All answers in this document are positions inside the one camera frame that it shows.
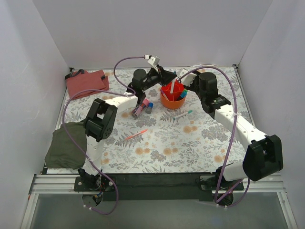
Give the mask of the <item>pink capped white marker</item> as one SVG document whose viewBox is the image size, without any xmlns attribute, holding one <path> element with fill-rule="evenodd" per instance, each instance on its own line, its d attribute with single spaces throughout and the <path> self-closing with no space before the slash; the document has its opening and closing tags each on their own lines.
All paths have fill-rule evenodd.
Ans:
<svg viewBox="0 0 305 229">
<path fill-rule="evenodd" d="M 162 96 L 168 101 L 168 97 L 166 96 L 166 94 L 163 91 L 163 89 L 160 89 L 160 92 L 161 92 Z"/>
</svg>

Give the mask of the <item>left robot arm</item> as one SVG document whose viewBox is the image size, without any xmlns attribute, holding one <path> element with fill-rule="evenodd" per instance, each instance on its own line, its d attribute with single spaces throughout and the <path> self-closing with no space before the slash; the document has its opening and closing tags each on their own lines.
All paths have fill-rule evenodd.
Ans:
<svg viewBox="0 0 305 229">
<path fill-rule="evenodd" d="M 95 99 L 84 121 L 87 139 L 86 159 L 82 167 L 88 175 L 85 185 L 89 190 L 96 191 L 101 187 L 101 178 L 96 176 L 102 169 L 104 140 L 113 130 L 116 115 L 129 108 L 137 107 L 145 98 L 144 91 L 156 84 L 167 85 L 177 77 L 162 67 L 151 68 L 148 72 L 137 69 L 126 92 L 110 100 Z"/>
</svg>

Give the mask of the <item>orange round organizer container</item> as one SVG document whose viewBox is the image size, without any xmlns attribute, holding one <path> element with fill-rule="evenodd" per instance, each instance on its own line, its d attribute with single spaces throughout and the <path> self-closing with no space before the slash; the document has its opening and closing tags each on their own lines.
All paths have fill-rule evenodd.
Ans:
<svg viewBox="0 0 305 229">
<path fill-rule="evenodd" d="M 166 96 L 168 97 L 168 101 L 162 96 L 162 94 L 160 93 L 160 101 L 161 104 L 168 109 L 178 109 L 180 107 L 182 107 L 182 105 L 185 102 L 185 98 L 183 98 L 182 100 L 180 100 L 179 96 L 180 94 L 183 92 L 184 85 L 182 83 L 179 83 L 177 80 L 175 81 L 175 85 L 174 85 L 174 91 L 173 94 L 170 94 L 170 87 L 171 87 L 171 83 L 167 84 L 166 86 L 162 86 L 161 89 L 163 89 L 163 91 L 165 92 Z"/>
</svg>

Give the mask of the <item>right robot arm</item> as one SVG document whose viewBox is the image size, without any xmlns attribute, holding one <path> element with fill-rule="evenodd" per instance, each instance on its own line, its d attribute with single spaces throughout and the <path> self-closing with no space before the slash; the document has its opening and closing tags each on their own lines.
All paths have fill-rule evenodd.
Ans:
<svg viewBox="0 0 305 229">
<path fill-rule="evenodd" d="M 245 149 L 242 162 L 227 165 L 215 178 L 220 189 L 228 189 L 234 180 L 258 181 L 283 169 L 281 139 L 277 135 L 265 134 L 238 115 L 231 102 L 218 93 L 215 74 L 198 73 L 190 89 L 197 94 L 203 110 L 231 131 Z"/>
</svg>

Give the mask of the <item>blue black highlighter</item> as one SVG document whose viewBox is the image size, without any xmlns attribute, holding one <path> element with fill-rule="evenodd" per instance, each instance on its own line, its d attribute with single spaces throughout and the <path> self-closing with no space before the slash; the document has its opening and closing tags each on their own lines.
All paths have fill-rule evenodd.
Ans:
<svg viewBox="0 0 305 229">
<path fill-rule="evenodd" d="M 186 95 L 187 95 L 187 93 L 182 92 L 182 93 L 180 94 L 180 96 L 179 96 L 180 100 L 182 100 L 183 98 L 185 98 Z"/>
</svg>

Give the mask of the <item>teal capped white marker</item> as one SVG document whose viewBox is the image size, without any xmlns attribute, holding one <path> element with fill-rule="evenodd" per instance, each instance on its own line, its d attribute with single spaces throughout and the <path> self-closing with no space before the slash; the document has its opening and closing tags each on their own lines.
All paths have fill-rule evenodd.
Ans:
<svg viewBox="0 0 305 229">
<path fill-rule="evenodd" d="M 187 111 L 187 112 L 184 112 L 184 113 L 182 113 L 182 114 L 179 114 L 179 115 L 177 115 L 177 116 L 174 116 L 174 117 L 173 117 L 173 120 L 179 119 L 179 118 L 181 118 L 181 117 L 183 117 L 183 116 L 186 116 L 186 115 L 188 115 L 188 114 L 190 114 L 190 113 L 192 113 L 192 112 L 193 112 L 192 110 L 189 110 L 189 111 Z"/>
</svg>

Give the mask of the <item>blue capped white marker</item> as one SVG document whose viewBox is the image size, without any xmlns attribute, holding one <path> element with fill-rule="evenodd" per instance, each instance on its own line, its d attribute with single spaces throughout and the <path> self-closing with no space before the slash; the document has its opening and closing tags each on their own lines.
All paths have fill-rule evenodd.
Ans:
<svg viewBox="0 0 305 229">
<path fill-rule="evenodd" d="M 172 82 L 171 82 L 170 94 L 173 94 L 173 91 L 174 91 L 174 85 L 175 85 L 175 79 L 173 79 L 173 80 L 172 80 Z"/>
</svg>

